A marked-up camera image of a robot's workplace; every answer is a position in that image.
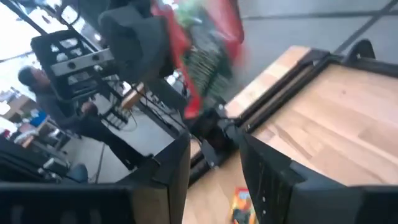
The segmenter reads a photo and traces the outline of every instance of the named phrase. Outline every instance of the person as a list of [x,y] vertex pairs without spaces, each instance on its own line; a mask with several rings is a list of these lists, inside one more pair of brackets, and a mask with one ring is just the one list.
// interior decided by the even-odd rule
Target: person
[[80,111],[74,104],[64,103],[57,99],[50,86],[50,80],[44,71],[34,67],[19,70],[19,81],[35,93],[36,102],[62,129],[104,142],[116,157],[129,169],[139,167],[153,155],[143,156],[128,143],[112,133],[98,117],[98,109],[94,103],[83,103]]

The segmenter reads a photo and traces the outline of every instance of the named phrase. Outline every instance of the man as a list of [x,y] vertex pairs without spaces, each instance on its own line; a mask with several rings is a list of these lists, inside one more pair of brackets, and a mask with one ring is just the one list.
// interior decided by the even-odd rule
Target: man
[[61,128],[104,142],[129,170],[139,167],[143,161],[152,157],[141,155],[113,134],[97,116],[97,107],[92,102],[83,103],[80,111],[76,111],[73,104],[59,101],[51,89],[50,80],[42,70],[24,67],[19,71],[18,79],[35,93],[37,104]]

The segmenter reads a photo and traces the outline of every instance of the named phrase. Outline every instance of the desk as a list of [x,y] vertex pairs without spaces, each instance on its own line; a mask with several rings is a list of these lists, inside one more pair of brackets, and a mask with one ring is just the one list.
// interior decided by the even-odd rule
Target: desk
[[[307,52],[291,47],[227,105],[239,116]],[[398,184],[398,80],[330,65],[253,136],[345,185]],[[188,190],[183,223],[226,223],[244,187],[239,154]]]
[[[36,128],[37,133],[40,133],[40,130],[47,124],[47,121],[49,120],[49,117],[47,116],[42,123]],[[32,141],[36,138],[36,136],[29,136],[24,143],[22,143],[22,147],[28,148]]]

